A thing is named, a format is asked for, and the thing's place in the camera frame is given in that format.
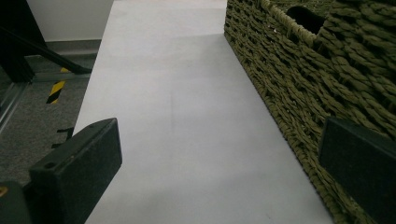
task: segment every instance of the white wall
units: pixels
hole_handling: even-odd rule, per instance
[[[113,0],[27,0],[46,41],[101,39]]]

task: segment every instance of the wicker basket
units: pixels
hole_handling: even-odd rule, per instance
[[[225,36],[336,223],[374,223],[318,164],[329,116],[396,139],[392,1],[229,0]],[[326,16],[314,35],[286,16]]]

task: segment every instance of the floor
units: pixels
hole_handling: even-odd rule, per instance
[[[97,54],[95,50],[72,53],[56,50],[72,62],[89,68],[93,67]],[[21,91],[15,110],[0,132],[0,182],[17,181],[22,186],[30,181],[29,167],[71,137],[89,81],[89,75],[64,80],[65,75],[74,75],[40,56],[26,59],[36,73],[32,83],[12,83],[0,67],[2,105],[12,88],[18,87]],[[50,103],[55,87],[61,88],[60,94],[55,97],[57,101]]]

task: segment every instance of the woven basket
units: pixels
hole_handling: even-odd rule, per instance
[[[326,21],[314,35],[285,14]],[[396,7],[392,1],[229,0],[225,36],[335,223],[375,223],[318,163],[329,116],[396,139]]]

